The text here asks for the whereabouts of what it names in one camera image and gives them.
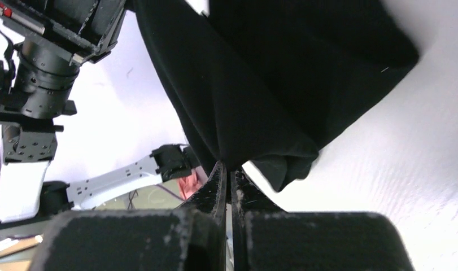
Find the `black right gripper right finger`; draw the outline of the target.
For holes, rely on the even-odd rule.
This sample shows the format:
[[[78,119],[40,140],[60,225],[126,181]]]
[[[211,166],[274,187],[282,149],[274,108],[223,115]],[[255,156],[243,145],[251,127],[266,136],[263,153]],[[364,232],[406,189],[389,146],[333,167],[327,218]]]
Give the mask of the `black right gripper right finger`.
[[[236,270],[413,270],[375,212],[286,212],[244,171],[230,174]]]

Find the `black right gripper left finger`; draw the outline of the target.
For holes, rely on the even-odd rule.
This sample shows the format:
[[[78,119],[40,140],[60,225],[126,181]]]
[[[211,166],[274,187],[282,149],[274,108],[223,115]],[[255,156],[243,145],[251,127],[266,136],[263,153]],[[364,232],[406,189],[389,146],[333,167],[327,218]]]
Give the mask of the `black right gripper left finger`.
[[[227,170],[175,209],[70,211],[49,224],[30,270],[225,270]]]

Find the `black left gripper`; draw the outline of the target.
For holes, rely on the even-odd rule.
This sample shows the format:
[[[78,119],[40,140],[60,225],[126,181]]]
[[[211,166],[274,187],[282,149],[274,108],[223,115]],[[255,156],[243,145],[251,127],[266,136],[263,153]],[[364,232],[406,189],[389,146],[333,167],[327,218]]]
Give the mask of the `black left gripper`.
[[[121,0],[0,1],[4,26],[71,64],[109,55],[125,14]]]

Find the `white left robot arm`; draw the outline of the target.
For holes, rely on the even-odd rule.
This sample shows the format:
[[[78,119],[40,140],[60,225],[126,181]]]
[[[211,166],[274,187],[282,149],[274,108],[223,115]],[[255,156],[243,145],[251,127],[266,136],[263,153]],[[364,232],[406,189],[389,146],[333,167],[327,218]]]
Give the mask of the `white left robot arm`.
[[[0,170],[34,164],[36,179],[10,185],[23,195],[11,210],[0,198],[0,230],[45,221],[67,210],[95,208],[149,185],[191,176],[199,165],[191,148],[163,145],[126,167],[75,183],[44,182],[55,157],[53,120],[77,109],[69,94],[86,62],[111,53],[127,11],[125,1],[0,1],[0,19],[24,41],[8,41],[0,60]]]

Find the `black t shirt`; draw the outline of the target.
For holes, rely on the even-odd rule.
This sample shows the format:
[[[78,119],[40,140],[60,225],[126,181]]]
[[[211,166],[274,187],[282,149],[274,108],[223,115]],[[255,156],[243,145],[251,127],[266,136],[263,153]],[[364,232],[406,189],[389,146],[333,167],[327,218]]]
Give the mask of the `black t shirt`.
[[[383,99],[419,52],[381,1],[133,1],[202,168],[253,162],[275,191]]]

